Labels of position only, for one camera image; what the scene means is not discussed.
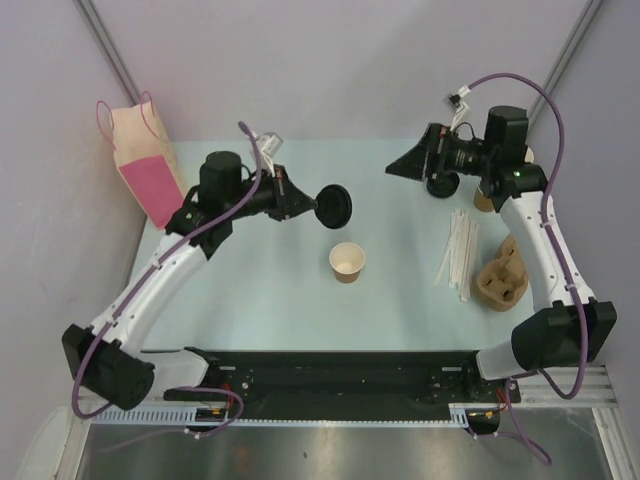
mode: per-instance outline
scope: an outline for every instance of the white wall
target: white wall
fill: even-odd
[[[142,221],[95,126],[124,105],[73,2],[2,2],[0,477],[67,405],[61,335],[122,288]]]
[[[500,70],[544,82],[586,0],[95,0],[173,140],[418,138],[451,89]],[[495,102],[531,105],[510,82]]]
[[[640,446],[640,2],[606,2],[555,95],[567,146],[554,197],[563,233],[598,299],[612,300],[616,325],[600,360],[635,444]],[[557,133],[545,110],[531,137],[551,167]]]

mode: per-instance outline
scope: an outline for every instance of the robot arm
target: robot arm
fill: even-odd
[[[241,172],[242,163],[235,153],[210,154],[200,169],[200,184],[189,191],[183,206],[172,216],[167,234],[142,272],[89,328],[71,325],[65,331],[62,343],[74,378],[88,349],[97,342],[82,376],[82,386],[128,410],[148,395],[199,385],[208,363],[194,351],[141,350],[153,323],[175,292],[231,235],[232,221],[258,213],[281,221],[314,210],[323,225],[335,229],[346,225],[351,217],[351,200],[343,187],[329,185],[312,199],[296,188],[282,165],[269,163],[261,172],[255,194],[241,209],[169,253],[177,242],[228,211],[247,194],[254,180],[252,176],[242,180]],[[160,265],[159,259],[167,255]],[[126,306],[115,315],[120,305]]]
[[[455,193],[459,173],[479,176],[483,194],[491,199],[520,246],[531,283],[534,315],[513,330],[509,341],[476,354],[478,373],[486,380],[575,365],[580,356],[577,308],[541,215],[547,178],[538,165],[524,162],[527,131],[526,111],[508,106],[489,111],[484,140],[475,136],[462,140],[457,127],[429,124],[418,144],[386,168],[386,173],[426,182],[429,193],[438,198]],[[585,311],[591,361],[613,328],[616,312],[611,302],[596,301],[580,275],[556,222],[550,197],[547,214],[548,226]]]

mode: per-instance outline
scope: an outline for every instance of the light blue table surface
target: light blue table surface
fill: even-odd
[[[477,180],[463,178],[450,199],[422,184],[384,174],[415,140],[285,141],[276,156],[292,181],[315,196],[345,186],[353,216],[328,230],[308,212],[278,223],[266,215],[234,222],[234,233],[171,300],[146,349],[195,346],[219,350],[471,350],[509,338],[532,310],[530,291],[512,310],[496,313],[448,286],[433,287],[455,208],[481,225],[477,272],[508,230],[496,214],[473,207]],[[253,168],[247,142],[177,142],[188,185],[208,153],[232,150]],[[148,261],[163,232],[147,222],[134,265]],[[335,280],[329,251],[355,242],[366,253],[360,278]],[[443,284],[448,283],[445,275]]]

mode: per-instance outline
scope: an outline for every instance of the pink paper bag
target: pink paper bag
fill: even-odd
[[[149,101],[143,102],[148,95]],[[125,183],[157,228],[164,228],[184,200],[184,180],[167,132],[149,92],[140,104],[111,110],[113,159]]]

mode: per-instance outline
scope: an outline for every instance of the brown paper cup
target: brown paper cup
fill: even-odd
[[[329,263],[339,282],[353,283],[364,267],[364,250],[355,243],[339,243],[329,253]]]
[[[473,205],[481,212],[493,212],[493,203],[482,194],[479,186],[476,188],[476,194],[473,197]]]

